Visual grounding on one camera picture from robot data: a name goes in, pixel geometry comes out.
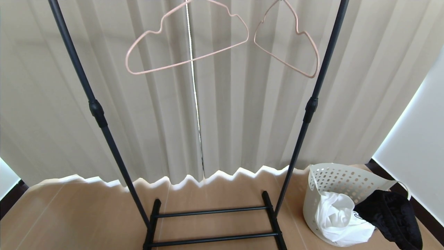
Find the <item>perforated basket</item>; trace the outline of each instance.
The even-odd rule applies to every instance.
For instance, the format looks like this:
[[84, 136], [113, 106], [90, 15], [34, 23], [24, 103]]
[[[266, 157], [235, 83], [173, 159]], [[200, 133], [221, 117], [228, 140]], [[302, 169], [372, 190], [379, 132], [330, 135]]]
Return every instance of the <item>perforated basket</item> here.
[[309, 182], [304, 200], [304, 219], [308, 227], [323, 241], [338, 246], [326, 239], [315, 221], [315, 213], [321, 195], [319, 192], [335, 192], [348, 195], [356, 204], [365, 200], [375, 190], [388, 190], [397, 182], [408, 192], [406, 185], [399, 181], [389, 181], [369, 171], [335, 163], [321, 163], [309, 167]]

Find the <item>white cloth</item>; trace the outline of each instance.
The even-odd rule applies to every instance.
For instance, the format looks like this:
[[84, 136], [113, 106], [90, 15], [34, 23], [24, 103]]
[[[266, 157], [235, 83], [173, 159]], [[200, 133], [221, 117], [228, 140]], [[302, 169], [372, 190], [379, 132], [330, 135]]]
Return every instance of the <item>white cloth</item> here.
[[375, 227], [353, 211], [355, 204], [345, 194], [320, 192], [315, 220], [322, 235], [345, 247], [367, 242]]

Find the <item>black cloth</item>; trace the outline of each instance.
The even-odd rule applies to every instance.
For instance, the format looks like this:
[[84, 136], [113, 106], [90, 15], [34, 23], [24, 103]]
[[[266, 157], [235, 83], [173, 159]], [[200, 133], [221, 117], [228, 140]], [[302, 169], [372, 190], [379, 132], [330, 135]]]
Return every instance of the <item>black cloth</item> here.
[[396, 192], [376, 190], [354, 209], [402, 250], [421, 250], [422, 238], [413, 207]]

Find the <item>white wall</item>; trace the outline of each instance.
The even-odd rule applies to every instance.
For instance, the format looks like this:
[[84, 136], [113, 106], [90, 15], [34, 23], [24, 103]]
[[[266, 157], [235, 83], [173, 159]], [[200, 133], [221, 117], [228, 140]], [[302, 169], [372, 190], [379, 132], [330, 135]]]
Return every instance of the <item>white wall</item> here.
[[444, 222], [444, 48], [373, 156]]
[[14, 171], [0, 158], [0, 200], [11, 190], [20, 178]]

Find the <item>clothes hanger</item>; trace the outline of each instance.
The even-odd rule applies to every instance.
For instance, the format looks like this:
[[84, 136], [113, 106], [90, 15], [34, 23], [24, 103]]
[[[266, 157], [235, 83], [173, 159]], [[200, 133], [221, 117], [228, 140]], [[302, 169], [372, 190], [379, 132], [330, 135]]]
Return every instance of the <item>clothes hanger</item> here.
[[130, 70], [129, 66], [128, 66], [128, 58], [130, 57], [130, 54], [131, 54], [132, 50], [134, 49], [134, 47], [135, 47], [135, 46], [136, 46], [136, 45], [137, 45], [137, 44], [138, 44], [138, 43], [139, 43], [139, 42], [140, 42], [140, 41], [141, 41], [146, 35], [148, 35], [148, 34], [150, 34], [150, 33], [153, 33], [153, 34], [160, 34], [160, 33], [162, 32], [162, 29], [163, 29], [163, 21], [165, 20], [165, 18], [168, 17], [169, 15], [171, 15], [172, 13], [176, 12], [176, 11], [179, 10], [180, 8], [184, 7], [186, 4], [192, 2], [192, 1], [193, 1], [193, 0], [186, 0], [186, 1], [184, 1], [182, 4], [178, 5], [177, 7], [175, 7], [174, 9], [168, 11], [165, 15], [163, 15], [163, 16], [162, 16], [162, 19], [160, 20], [160, 29], [159, 29], [158, 31], [152, 31], [152, 30], [145, 31], [142, 35], [139, 36], [139, 38], [136, 39], [136, 41], [135, 41], [135, 42], [130, 46], [130, 48], [128, 49], [127, 55], [126, 55], [126, 57], [125, 57], [125, 66], [126, 66], [127, 71], [128, 71], [129, 73], [131, 73], [131, 74], [133, 74], [133, 75], [141, 75], [141, 74], [151, 73], [151, 72], [155, 72], [155, 71], [159, 71], [159, 70], [163, 70], [163, 69], [169, 69], [169, 68], [176, 67], [176, 66], [179, 66], [179, 65], [183, 65], [183, 64], [186, 64], [186, 63], [189, 63], [189, 62], [192, 62], [192, 61], [196, 61], [196, 60], [199, 60], [199, 59], [202, 59], [202, 58], [208, 57], [208, 56], [215, 55], [215, 54], [220, 53], [220, 52], [222, 52], [222, 51], [226, 51], [226, 50], [228, 50], [228, 49], [231, 49], [231, 48], [234, 48], [234, 47], [239, 46], [239, 45], [241, 45], [241, 44], [244, 44], [244, 43], [246, 43], [246, 42], [248, 41], [248, 38], [250, 37], [250, 33], [249, 33], [249, 31], [248, 31], [248, 27], [247, 27], [247, 25], [245, 24], [244, 20], [243, 20], [238, 14], [231, 14], [231, 13], [230, 13], [230, 10], [228, 9], [228, 7], [227, 7], [226, 5], [221, 4], [221, 3], [219, 3], [219, 2], [216, 2], [216, 1], [213, 1], [213, 0], [207, 0], [208, 2], [211, 2], [211, 3], [213, 3], [213, 4], [217, 4], [217, 5], [219, 5], [219, 6], [224, 7], [224, 8], [226, 9], [226, 11], [227, 11], [227, 13], [228, 13], [228, 15], [229, 15], [230, 17], [234, 17], [234, 16], [235, 16], [235, 17], [239, 18], [239, 20], [244, 24], [245, 29], [247, 30], [247, 38], [245, 39], [245, 41], [240, 42], [240, 43], [235, 44], [235, 45], [232, 45], [232, 46], [227, 47], [227, 48], [220, 49], [220, 50], [215, 51], [215, 52], [212, 52], [212, 53], [210, 53], [210, 54], [206, 54], [206, 55], [203, 55], [203, 56], [199, 56], [199, 57], [196, 57], [196, 58], [193, 58], [193, 59], [187, 60], [187, 61], [183, 61], [183, 62], [179, 62], [179, 63], [176, 63], [176, 64], [172, 64], [172, 65], [169, 65], [169, 66], [163, 66], [163, 67], [160, 67], [160, 68], [150, 69], [150, 70], [145, 70], [145, 71], [140, 71], [140, 72], [132, 72], [132, 71]]
[[[307, 38], [309, 39], [311, 45], [313, 46], [314, 53], [316, 54], [316, 70], [314, 71], [314, 74], [313, 74], [313, 75], [309, 75], [309, 74], [307, 74], [307, 73], [301, 71], [300, 69], [298, 69], [298, 68], [296, 68], [296, 67], [293, 67], [293, 66], [291, 66], [290, 64], [284, 62], [284, 61], [283, 61], [282, 59], [280, 59], [279, 57], [275, 56], [274, 54], [272, 54], [272, 53], [268, 52], [267, 50], [265, 50], [264, 48], [262, 48], [262, 47], [256, 42], [256, 34], [258, 33], [259, 26], [261, 26], [261, 24], [264, 23], [265, 18], [267, 17], [267, 13], [268, 13], [268, 11], [270, 11], [270, 9], [271, 9], [271, 8], [272, 8], [277, 2], [279, 2], [279, 1], [284, 1], [285, 4], [288, 6], [288, 8], [289, 8], [289, 9], [291, 10], [291, 12], [293, 13], [294, 19], [296, 20], [296, 35], [301, 35], [301, 34], [306, 35]], [[306, 32], [305, 30], [302, 31], [302, 32], [299, 32], [299, 30], [298, 30], [298, 26], [297, 26], [297, 25], [298, 25], [297, 14], [296, 14], [296, 12], [294, 11], [293, 7], [292, 7], [292, 6], [290, 5], [290, 3], [288, 2], [288, 0], [275, 0], [275, 2], [270, 6], [270, 8], [267, 9], [267, 11], [265, 12], [264, 18], [259, 22], [258, 26], [256, 27], [256, 31], [254, 32], [254, 40], [253, 40], [253, 41], [254, 41], [254, 43], [255, 43], [259, 48], [261, 48], [263, 51], [265, 51], [267, 54], [271, 55], [272, 57], [276, 58], [276, 59], [277, 59], [278, 61], [280, 61], [281, 63], [287, 65], [287, 66], [290, 67], [291, 69], [293, 69], [293, 70], [295, 70], [295, 71], [301, 73], [302, 75], [304, 75], [304, 76], [306, 76], [306, 77], [308, 77], [308, 78], [314, 78], [314, 77], [317, 75], [318, 71], [319, 71], [319, 52], [318, 52], [318, 50], [317, 50], [316, 44], [313, 42], [313, 39], [311, 39], [311, 37], [310, 37], [310, 35], [308, 34], [308, 32]]]

